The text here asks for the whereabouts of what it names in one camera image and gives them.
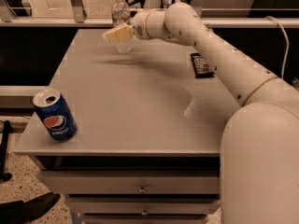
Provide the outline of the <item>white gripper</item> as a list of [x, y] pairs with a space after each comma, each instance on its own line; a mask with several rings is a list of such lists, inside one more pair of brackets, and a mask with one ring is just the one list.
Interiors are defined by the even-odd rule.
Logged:
[[122, 23], [107, 32], [103, 33], [106, 41], [127, 41], [135, 33], [139, 39], [166, 39], [168, 30], [164, 25], [164, 11], [160, 10], [142, 10], [135, 14], [131, 20], [131, 25]]

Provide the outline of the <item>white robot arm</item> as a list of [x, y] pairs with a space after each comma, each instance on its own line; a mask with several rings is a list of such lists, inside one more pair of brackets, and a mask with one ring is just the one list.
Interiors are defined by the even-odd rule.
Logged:
[[299, 224], [299, 91], [214, 34], [188, 4], [142, 10], [107, 41], [176, 38], [240, 104], [221, 139], [221, 223]]

